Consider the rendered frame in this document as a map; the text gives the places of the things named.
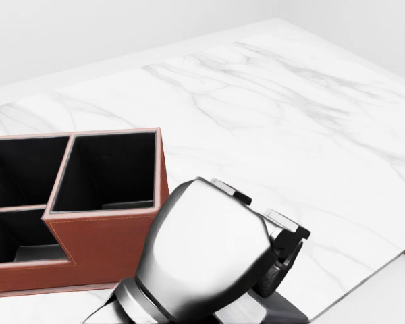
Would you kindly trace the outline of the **red-brown desk caddy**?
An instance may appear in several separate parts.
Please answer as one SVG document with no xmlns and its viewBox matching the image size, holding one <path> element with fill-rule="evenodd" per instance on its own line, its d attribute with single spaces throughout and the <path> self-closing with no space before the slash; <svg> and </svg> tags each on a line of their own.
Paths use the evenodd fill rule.
<svg viewBox="0 0 405 324">
<path fill-rule="evenodd" d="M 0 136 L 0 297 L 133 276 L 168 195 L 159 128 Z"/>
</svg>

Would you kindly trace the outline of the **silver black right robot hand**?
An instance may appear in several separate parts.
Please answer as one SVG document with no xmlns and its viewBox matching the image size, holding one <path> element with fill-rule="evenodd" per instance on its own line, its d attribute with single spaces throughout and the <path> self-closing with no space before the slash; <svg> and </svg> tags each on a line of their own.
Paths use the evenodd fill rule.
<svg viewBox="0 0 405 324">
<path fill-rule="evenodd" d="M 266 298 L 284 280 L 311 233 L 250 202 L 219 180 L 195 178 L 159 209 L 135 278 L 170 321 L 203 319 L 250 290 Z"/>
</svg>

